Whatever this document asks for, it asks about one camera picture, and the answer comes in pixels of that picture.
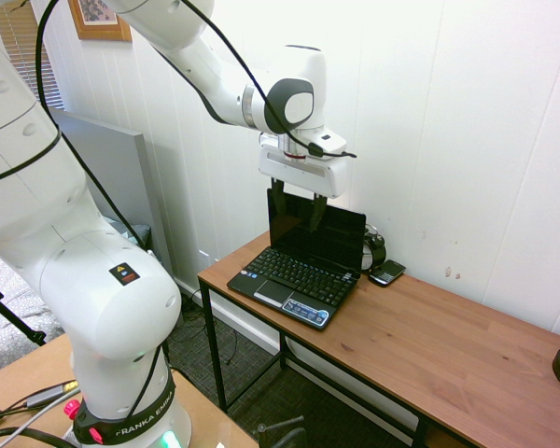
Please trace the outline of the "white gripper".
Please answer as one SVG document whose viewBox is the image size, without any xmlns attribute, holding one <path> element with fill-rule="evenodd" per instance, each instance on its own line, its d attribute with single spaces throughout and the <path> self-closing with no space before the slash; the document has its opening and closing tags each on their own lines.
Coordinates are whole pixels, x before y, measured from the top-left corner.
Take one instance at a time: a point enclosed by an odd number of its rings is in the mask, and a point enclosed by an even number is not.
<svg viewBox="0 0 560 448">
<path fill-rule="evenodd" d="M 342 158 L 290 158 L 277 147 L 263 146 L 259 171 L 272 178 L 268 190 L 270 220 L 286 213 L 285 183 L 315 193 L 309 220 L 309 232 L 314 232 L 325 213 L 327 197 L 339 197 L 346 191 L 350 164 Z"/>
</svg>

